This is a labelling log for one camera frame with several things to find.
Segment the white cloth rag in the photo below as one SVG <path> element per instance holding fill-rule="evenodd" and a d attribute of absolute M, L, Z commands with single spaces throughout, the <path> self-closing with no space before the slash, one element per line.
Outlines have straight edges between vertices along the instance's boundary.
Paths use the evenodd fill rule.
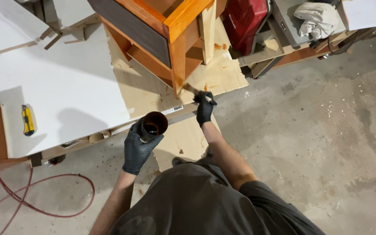
<path fill-rule="evenodd" d="M 328 3 L 303 3 L 294 15 L 305 20 L 299 30 L 300 37 L 311 34 L 316 39 L 324 39 L 336 29 L 339 21 L 335 8 Z"/>

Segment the white workbench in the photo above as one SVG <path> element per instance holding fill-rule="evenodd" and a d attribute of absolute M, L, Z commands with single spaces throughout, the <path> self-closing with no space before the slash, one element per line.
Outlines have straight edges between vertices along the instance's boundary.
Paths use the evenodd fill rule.
<path fill-rule="evenodd" d="M 101 24 L 88 40 L 49 50 L 30 46 L 0 54 L 0 103 L 10 158 L 21 158 L 129 121 Z M 21 105 L 36 132 L 23 134 Z"/>

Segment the red power tool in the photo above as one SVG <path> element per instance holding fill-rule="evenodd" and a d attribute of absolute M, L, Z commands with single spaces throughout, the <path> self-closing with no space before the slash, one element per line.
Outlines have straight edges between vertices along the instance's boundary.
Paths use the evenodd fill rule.
<path fill-rule="evenodd" d="M 223 12 L 224 28 L 234 50 L 251 53 L 253 38 L 270 15 L 269 0 L 228 0 Z"/>

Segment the grey t-shirt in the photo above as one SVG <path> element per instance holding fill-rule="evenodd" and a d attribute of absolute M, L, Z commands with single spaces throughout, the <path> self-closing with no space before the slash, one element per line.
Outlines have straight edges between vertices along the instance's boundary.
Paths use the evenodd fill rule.
<path fill-rule="evenodd" d="M 161 173 L 110 234 L 324 233 L 266 184 L 251 181 L 236 191 L 220 168 L 185 163 Z"/>

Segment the forearm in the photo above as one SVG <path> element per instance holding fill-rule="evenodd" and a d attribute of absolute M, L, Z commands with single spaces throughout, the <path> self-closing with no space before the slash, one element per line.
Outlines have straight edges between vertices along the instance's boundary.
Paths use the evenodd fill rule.
<path fill-rule="evenodd" d="M 108 234 L 114 223 L 130 209 L 135 175 L 120 171 L 107 202 L 99 213 L 89 235 Z"/>
<path fill-rule="evenodd" d="M 246 160 L 227 143 L 212 122 L 204 123 L 201 129 L 211 148 L 213 160 L 234 189 L 239 190 L 242 184 L 257 180 Z"/>

